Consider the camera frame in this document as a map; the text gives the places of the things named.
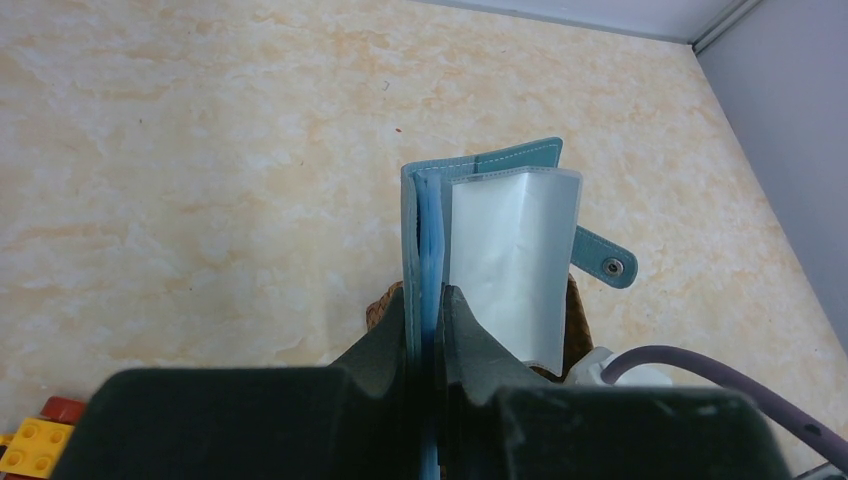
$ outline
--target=wallet stitching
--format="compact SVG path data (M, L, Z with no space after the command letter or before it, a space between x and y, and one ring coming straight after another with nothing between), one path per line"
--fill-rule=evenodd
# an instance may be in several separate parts
M498 158L493 158L491 160L486 160L485 162L468 162L468 163L460 163L460 164L457 164L457 165L441 165L441 166L436 166L436 167L426 167L426 168L422 168L418 171L420 172L422 170L442 170L442 169L445 169L445 168L467 167L468 165L475 165L475 164L476 165L483 165L483 164L486 164L486 163L500 162L501 160L506 160L507 158L517 157L519 155L525 155L525 154L528 154L528 153L531 153L531 152L536 152L538 150L542 150L542 149L545 149L545 148L552 148L552 147L556 148L557 145L556 144L542 145L540 147L531 148L530 150L515 152L515 153L511 153L509 155L505 155L503 157L498 157Z

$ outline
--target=yellow lego brick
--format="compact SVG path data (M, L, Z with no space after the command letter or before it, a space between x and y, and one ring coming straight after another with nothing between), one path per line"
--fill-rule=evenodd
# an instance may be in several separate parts
M70 425L25 419L0 458L0 472L48 478L73 430Z

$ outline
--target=white object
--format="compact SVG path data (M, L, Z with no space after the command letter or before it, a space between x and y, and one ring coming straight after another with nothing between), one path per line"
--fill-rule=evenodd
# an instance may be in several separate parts
M449 283L510 353L561 375L582 177L525 167L453 183Z
M613 360L618 358L618 355L612 353L607 348L595 347L571 367L571 370L568 371L568 376L565 377L565 384L609 386L609 384L601 380L601 372ZM671 379L665 374L646 365L631 368L619 377L614 384L616 387L671 387L672 385Z

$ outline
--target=wallet strap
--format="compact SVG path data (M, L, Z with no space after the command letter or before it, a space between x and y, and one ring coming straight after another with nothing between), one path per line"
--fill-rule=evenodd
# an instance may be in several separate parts
M639 270L636 255L577 226L571 264L613 288L627 288Z

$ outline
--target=lego brick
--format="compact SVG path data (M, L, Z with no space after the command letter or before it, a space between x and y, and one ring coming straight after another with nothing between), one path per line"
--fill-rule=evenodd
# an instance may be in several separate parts
M84 411L84 402L53 396L47 399L47 403L41 409L41 416L52 422L75 425Z
M48 478L74 427L27 418L0 458L0 472Z

